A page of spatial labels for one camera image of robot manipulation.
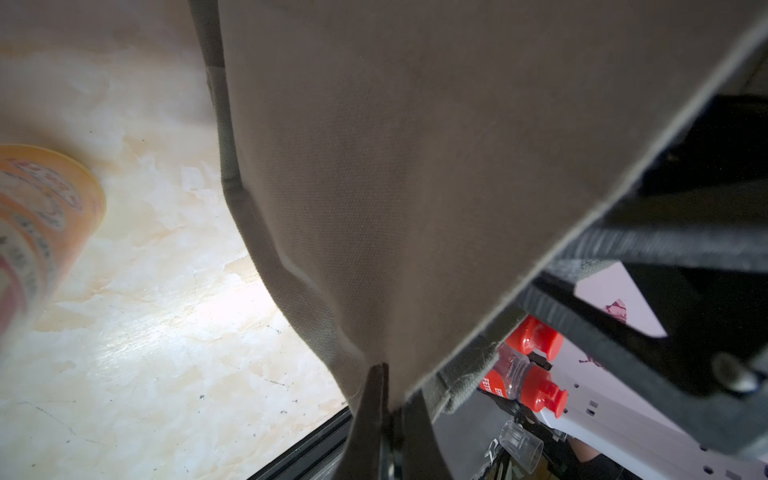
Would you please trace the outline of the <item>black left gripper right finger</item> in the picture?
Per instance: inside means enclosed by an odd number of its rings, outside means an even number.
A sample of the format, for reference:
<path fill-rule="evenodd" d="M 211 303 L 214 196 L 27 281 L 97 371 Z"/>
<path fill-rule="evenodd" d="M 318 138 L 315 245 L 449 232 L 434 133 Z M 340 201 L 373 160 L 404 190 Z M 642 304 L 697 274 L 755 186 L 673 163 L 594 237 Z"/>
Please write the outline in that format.
<path fill-rule="evenodd" d="M 440 452 L 421 392 L 395 414 L 395 478 L 448 480 L 450 471 Z"/>

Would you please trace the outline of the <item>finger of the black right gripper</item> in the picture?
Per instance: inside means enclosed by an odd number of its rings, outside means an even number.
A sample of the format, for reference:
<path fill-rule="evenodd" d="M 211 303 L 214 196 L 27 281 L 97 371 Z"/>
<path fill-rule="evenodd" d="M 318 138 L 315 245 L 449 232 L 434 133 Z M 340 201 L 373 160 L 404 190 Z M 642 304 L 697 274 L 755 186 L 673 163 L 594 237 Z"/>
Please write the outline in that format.
<path fill-rule="evenodd" d="M 766 454 L 764 382 L 747 393 L 729 389 L 713 372 L 713 354 L 622 324 L 549 274 L 526 286 L 515 304 L 562 333 L 703 446 L 727 455 Z"/>
<path fill-rule="evenodd" d="M 623 200 L 560 258 L 765 273 L 767 182 Z"/>

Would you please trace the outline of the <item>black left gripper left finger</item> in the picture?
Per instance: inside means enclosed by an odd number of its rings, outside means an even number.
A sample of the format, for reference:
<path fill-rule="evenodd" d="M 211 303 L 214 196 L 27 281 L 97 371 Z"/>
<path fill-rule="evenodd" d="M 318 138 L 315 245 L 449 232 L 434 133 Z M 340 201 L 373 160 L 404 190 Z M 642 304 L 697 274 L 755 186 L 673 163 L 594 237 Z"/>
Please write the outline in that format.
<path fill-rule="evenodd" d="M 333 480 L 389 479 L 390 418 L 386 363 L 367 374 L 358 409 Z"/>

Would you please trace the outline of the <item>grey-green shopping bag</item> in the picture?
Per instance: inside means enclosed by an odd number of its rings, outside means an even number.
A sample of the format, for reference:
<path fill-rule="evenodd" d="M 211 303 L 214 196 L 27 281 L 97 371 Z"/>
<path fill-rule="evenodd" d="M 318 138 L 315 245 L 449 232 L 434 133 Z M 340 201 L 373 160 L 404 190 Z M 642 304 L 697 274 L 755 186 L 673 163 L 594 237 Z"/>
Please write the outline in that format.
<path fill-rule="evenodd" d="M 401 405 L 767 35 L 763 1 L 193 1 L 224 196 L 351 407 Z"/>

